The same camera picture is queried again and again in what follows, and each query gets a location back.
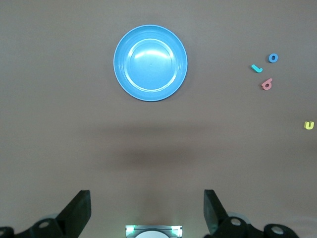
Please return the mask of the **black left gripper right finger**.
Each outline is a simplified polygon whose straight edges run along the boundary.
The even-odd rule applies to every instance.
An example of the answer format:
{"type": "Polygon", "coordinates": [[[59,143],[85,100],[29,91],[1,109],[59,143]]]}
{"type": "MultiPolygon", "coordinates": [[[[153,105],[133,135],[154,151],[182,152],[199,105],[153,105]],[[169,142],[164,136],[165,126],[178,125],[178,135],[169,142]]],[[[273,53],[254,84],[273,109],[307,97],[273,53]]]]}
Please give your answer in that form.
{"type": "Polygon", "coordinates": [[[297,234],[281,224],[267,224],[262,231],[242,218],[229,216],[215,191],[204,190],[204,218],[207,238],[296,238],[297,234]]]}

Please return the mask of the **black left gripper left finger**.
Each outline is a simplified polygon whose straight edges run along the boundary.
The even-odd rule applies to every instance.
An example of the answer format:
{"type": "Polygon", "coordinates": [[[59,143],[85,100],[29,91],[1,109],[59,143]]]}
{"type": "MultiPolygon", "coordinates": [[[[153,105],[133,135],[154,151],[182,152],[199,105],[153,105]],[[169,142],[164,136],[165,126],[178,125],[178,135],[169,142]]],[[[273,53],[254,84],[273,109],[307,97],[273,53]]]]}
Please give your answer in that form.
{"type": "Polygon", "coordinates": [[[2,238],[77,238],[91,217],[91,194],[79,191],[56,218],[37,221],[27,230],[16,234],[12,227],[1,227],[2,238]]]}

